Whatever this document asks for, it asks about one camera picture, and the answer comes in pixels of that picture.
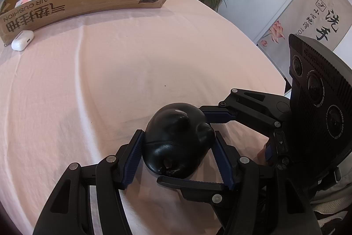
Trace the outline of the black computer mouse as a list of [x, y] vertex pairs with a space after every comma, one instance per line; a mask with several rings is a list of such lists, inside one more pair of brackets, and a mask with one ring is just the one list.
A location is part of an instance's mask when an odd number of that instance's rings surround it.
[[143, 160], [157, 175], [185, 179], [195, 173], [214, 142], [215, 131], [200, 108], [168, 104], [146, 127]]

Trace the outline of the white earbuds case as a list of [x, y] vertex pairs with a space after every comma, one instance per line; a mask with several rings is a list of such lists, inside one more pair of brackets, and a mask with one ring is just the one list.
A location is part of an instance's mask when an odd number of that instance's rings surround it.
[[11, 48], [14, 51], [23, 51], [33, 40], [34, 32], [31, 30], [21, 31], [12, 41]]

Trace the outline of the pink tablecloth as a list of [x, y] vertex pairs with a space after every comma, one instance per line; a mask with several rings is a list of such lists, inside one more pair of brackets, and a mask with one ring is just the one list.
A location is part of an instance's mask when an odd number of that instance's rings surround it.
[[31, 234], [72, 162], [96, 164], [169, 103], [216, 105], [285, 81], [235, 25], [197, 0], [75, 17], [1, 49], [1, 202]]

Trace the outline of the toilet sign banner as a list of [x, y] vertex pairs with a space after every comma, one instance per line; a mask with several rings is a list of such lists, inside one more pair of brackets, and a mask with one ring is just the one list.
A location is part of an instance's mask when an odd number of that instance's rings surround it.
[[289, 35], [306, 36], [333, 51], [351, 27], [348, 0], [291, 0], [257, 45], [289, 83]]

